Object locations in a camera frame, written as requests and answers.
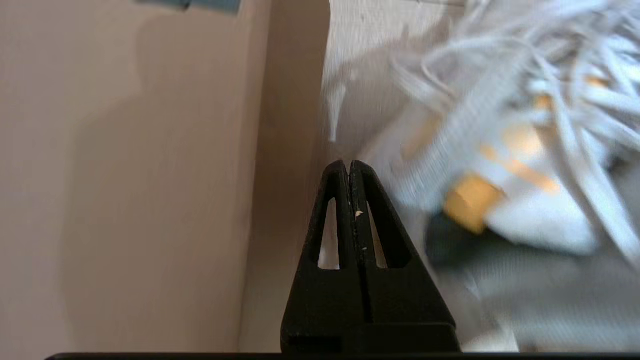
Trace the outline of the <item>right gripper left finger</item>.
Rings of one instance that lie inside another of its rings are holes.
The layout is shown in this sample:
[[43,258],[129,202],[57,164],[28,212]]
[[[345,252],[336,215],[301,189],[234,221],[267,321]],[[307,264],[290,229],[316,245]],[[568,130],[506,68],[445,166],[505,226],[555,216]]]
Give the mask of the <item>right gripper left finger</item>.
[[[336,205],[339,269],[319,266],[329,202]],[[370,214],[357,215],[353,181],[345,162],[322,173],[308,232],[279,331],[283,353],[368,353],[370,294],[366,243]]]

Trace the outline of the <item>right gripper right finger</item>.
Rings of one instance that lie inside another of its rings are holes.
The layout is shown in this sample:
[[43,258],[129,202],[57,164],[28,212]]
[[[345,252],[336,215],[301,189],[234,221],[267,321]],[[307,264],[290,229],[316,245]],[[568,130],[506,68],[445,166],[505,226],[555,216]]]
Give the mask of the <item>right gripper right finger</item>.
[[357,353],[459,353],[456,323],[375,171],[350,165],[364,323]]

